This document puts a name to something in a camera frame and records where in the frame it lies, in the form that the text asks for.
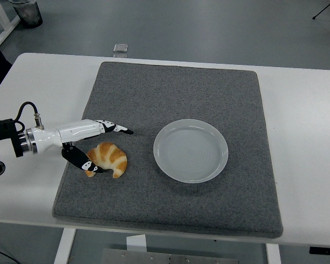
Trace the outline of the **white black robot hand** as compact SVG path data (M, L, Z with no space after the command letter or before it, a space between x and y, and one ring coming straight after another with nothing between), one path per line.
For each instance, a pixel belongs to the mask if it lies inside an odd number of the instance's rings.
M52 146L62 148L62 156L76 168L85 171L88 177L111 169L113 178L119 178L127 168L126 154L111 142L102 142L88 153L82 152L72 143L93 138L103 133L133 132L121 125L106 120L84 119L53 129L31 128L26 130L26 139L33 153L46 151Z

